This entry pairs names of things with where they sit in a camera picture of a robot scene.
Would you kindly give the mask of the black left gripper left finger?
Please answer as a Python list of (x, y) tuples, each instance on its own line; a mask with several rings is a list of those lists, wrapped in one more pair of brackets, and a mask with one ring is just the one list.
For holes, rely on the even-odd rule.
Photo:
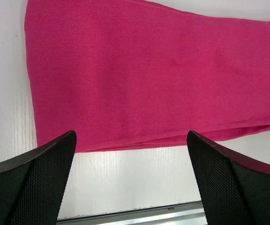
[(0, 225), (54, 225), (76, 150), (71, 130), (0, 162)]

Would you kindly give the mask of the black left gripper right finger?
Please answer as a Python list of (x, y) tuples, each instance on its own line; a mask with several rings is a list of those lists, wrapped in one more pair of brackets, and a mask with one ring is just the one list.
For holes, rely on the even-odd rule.
[(270, 225), (270, 165), (194, 131), (187, 147), (209, 225)]

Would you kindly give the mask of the pink trousers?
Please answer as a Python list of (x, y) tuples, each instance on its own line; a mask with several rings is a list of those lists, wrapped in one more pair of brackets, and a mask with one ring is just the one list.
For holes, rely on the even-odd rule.
[(270, 130), (270, 22), (144, 0), (30, 0), (24, 29), (38, 145), (68, 130), (77, 152)]

